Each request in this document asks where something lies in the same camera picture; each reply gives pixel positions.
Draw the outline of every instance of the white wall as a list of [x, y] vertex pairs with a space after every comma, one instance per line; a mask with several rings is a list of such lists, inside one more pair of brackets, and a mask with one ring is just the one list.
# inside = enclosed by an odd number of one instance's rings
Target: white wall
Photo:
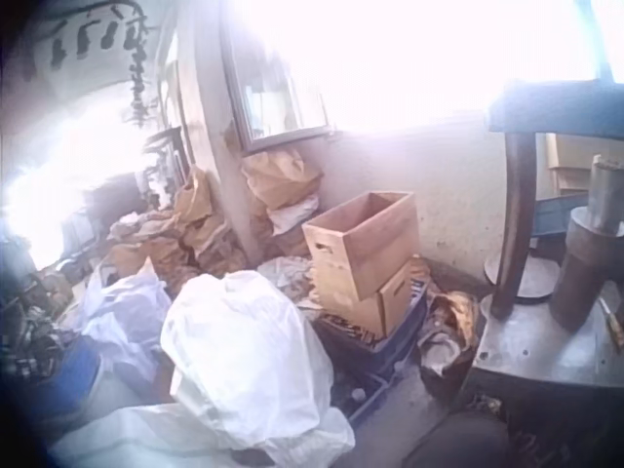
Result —
[[[240, 173], [241, 152], [226, 142], [232, 107], [222, 67], [218, 6], [194, 3], [198, 83], [224, 210], [252, 263], [259, 247], [250, 228], [250, 206]], [[500, 250], [505, 212], [503, 135], [488, 132], [482, 112], [385, 135], [336, 135], [297, 144], [304, 159], [325, 173], [323, 208], [367, 190], [416, 193], [424, 255], [481, 276], [488, 254]], [[538, 139], [538, 198], [553, 196]], [[202, 155], [195, 154], [201, 165]]]
[[[554, 196], [538, 136], [537, 198]], [[474, 276], [502, 247], [506, 173], [504, 136], [483, 114], [463, 113], [400, 135], [330, 136], [299, 145], [320, 166], [324, 208], [366, 190], [407, 190], [417, 197], [421, 252]]]

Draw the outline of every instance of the concrete floor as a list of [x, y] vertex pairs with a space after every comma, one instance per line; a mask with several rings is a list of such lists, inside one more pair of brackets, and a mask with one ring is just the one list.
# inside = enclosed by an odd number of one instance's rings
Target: concrete floor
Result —
[[404, 378], [388, 391], [385, 403], [356, 428], [356, 446], [333, 465], [334, 468], [395, 468], [416, 442], [447, 413], [420, 380], [415, 363]]

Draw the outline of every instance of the white plastic bag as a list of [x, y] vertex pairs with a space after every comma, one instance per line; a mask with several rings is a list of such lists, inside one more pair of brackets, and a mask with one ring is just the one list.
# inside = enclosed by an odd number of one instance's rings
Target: white plastic bag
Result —
[[257, 267], [257, 272], [295, 304], [305, 298], [312, 284], [312, 260], [300, 256], [278, 256]]
[[278, 466], [319, 468], [354, 447], [346, 418], [330, 408], [323, 345], [260, 274], [189, 280], [161, 345], [175, 363], [172, 396], [220, 449], [263, 449]]
[[72, 468], [241, 468], [208, 432], [180, 404], [123, 408], [65, 435], [51, 455]]
[[318, 209], [319, 194], [315, 193], [295, 205], [279, 210], [267, 210], [266, 213], [273, 223], [273, 235], [279, 236], [308, 219]]
[[158, 362], [152, 349], [171, 300], [150, 260], [138, 273], [103, 288], [95, 274], [82, 302], [75, 328], [90, 337], [102, 359], [138, 392], [149, 391]]

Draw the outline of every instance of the open cardboard box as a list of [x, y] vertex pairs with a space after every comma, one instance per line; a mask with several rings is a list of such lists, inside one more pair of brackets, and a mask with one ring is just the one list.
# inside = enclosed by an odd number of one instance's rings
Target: open cardboard box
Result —
[[309, 220], [303, 232], [319, 291], [364, 301], [418, 250], [415, 196], [369, 192]]
[[402, 322], [410, 306], [410, 263], [406, 263], [378, 292], [362, 301], [354, 301], [323, 287], [317, 287], [317, 291], [328, 312], [383, 338]]

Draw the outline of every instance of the metal machine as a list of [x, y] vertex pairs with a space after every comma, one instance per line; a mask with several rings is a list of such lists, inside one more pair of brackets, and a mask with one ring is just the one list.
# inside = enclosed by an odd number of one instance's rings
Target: metal machine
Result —
[[550, 300], [517, 300], [535, 209], [535, 134], [624, 140], [624, 84], [613, 80], [591, 2], [577, 4], [592, 31], [597, 79], [519, 84], [490, 110], [490, 129], [505, 134], [507, 212], [495, 291], [481, 304], [487, 323], [467, 379], [488, 391], [514, 379], [624, 390], [624, 355], [613, 343], [604, 310], [622, 324], [624, 306], [621, 299], [597, 300], [607, 280], [624, 290], [624, 155], [594, 161], [589, 204], [572, 212]]

